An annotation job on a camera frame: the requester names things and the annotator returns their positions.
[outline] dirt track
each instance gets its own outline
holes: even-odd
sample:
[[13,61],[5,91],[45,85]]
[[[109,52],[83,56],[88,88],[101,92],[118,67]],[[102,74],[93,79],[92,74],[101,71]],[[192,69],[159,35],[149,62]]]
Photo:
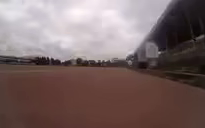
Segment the dirt track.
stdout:
[[2,70],[0,128],[205,128],[205,91],[122,68]]

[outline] white sign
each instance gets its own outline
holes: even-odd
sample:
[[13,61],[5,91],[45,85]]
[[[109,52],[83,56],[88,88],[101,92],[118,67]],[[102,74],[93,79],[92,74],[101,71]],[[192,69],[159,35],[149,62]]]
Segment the white sign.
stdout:
[[148,42],[146,43],[146,58],[158,58],[159,50],[155,43]]

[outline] sky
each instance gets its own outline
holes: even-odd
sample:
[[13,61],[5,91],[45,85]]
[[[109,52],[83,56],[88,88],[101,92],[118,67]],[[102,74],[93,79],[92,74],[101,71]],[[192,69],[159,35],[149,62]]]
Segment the sky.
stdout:
[[0,55],[125,58],[171,0],[0,0]]

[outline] overcast sky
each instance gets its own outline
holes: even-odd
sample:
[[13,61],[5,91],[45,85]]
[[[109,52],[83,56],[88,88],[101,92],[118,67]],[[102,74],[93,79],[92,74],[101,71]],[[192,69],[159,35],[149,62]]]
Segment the overcast sky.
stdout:
[[170,0],[0,0],[0,54],[124,58]]

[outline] stadium roof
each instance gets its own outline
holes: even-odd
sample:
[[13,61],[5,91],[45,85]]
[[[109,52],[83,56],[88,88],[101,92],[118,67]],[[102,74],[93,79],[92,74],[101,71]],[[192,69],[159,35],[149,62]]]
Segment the stadium roof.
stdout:
[[165,50],[203,33],[205,0],[172,0],[142,44],[153,41]]

